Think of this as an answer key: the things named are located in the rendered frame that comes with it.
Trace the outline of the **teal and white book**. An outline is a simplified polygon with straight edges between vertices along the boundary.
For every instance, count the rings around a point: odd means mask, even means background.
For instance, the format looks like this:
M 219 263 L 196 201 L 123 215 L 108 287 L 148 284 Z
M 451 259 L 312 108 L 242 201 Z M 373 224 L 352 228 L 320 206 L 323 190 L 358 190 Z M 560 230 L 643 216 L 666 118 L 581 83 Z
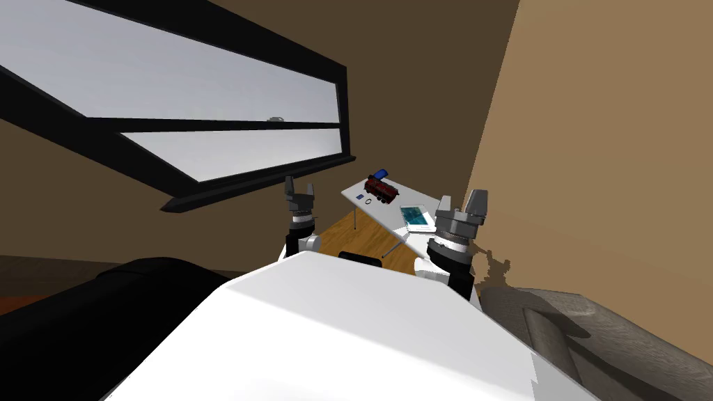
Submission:
M 400 214 L 409 233 L 434 233 L 436 226 L 424 205 L 401 205 Z

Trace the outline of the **red toy truck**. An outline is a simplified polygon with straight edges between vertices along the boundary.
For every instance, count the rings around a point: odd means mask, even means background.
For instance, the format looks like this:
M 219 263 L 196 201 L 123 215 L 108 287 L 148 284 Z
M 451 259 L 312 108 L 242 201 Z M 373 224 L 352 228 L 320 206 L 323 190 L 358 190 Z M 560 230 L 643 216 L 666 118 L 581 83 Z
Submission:
M 384 204 L 390 204 L 399 195 L 395 187 L 376 178 L 374 175 L 369 175 L 366 179 L 364 191 L 367 194 L 375 196 L 378 201 Z

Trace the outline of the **black framed window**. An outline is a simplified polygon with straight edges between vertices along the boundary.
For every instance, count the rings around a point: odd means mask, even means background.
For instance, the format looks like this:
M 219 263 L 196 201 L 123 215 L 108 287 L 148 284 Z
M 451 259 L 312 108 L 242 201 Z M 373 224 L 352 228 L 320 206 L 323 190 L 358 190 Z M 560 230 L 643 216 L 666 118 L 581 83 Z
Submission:
M 172 213 L 354 160 L 346 67 L 209 0 L 0 0 L 0 119 Z

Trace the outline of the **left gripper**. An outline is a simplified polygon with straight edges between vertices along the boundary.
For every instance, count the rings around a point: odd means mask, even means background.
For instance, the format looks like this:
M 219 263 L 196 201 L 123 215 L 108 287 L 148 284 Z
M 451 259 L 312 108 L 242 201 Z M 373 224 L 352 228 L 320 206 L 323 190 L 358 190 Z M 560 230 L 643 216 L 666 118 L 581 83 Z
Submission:
M 288 209 L 293 217 L 309 216 L 313 213 L 314 187 L 313 183 L 307 184 L 305 194 L 295 193 L 294 180 L 292 176 L 285 177 L 285 199 L 288 202 Z

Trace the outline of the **grey sofa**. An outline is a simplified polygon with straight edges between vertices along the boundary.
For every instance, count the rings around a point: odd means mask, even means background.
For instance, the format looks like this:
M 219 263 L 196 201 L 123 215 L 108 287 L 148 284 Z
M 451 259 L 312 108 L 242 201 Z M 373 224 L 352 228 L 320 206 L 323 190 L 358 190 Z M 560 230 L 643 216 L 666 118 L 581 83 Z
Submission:
M 486 288 L 480 304 L 601 401 L 713 401 L 713 365 L 580 294 Z

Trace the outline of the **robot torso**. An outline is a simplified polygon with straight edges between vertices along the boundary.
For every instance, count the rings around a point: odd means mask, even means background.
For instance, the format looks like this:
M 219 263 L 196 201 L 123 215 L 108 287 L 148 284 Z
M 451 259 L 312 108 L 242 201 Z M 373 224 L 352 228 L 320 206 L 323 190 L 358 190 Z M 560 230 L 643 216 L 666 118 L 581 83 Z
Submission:
M 599 401 L 448 286 L 305 251 L 213 291 L 107 401 Z

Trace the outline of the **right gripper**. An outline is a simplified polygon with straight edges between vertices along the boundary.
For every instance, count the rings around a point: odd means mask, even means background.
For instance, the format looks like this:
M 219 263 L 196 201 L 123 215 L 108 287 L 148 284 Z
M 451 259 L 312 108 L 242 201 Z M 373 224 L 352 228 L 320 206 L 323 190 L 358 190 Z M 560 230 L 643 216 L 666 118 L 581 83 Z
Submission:
M 469 194 L 464 211 L 451 210 L 451 196 L 441 197 L 435 212 L 435 227 L 438 231 L 457 237 L 474 239 L 478 227 L 483 226 L 487 216 L 488 191 L 474 189 Z

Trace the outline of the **white table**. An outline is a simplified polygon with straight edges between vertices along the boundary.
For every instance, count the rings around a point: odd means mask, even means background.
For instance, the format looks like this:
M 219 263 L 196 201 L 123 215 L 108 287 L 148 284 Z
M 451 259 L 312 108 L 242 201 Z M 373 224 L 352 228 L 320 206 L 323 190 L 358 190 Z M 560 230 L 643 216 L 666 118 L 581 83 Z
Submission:
M 385 178 L 384 181 L 392 185 L 392 187 L 395 187 L 399 193 L 390 204 L 381 203 L 376 200 L 375 196 L 366 194 L 364 191 L 365 180 L 348 187 L 341 192 L 341 195 L 351 201 L 357 209 L 366 213 L 379 225 L 388 230 L 397 240 L 405 243 L 405 246 L 414 251 L 418 257 L 428 259 L 428 240 L 433 237 L 433 234 L 409 233 L 402 219 L 399 206 L 424 205 L 430 216 L 434 217 L 439 200 L 409 187 L 405 187 L 403 184 L 399 184 L 388 178 Z M 361 200 L 357 200 L 356 197 L 360 194 L 363 194 L 364 197 Z

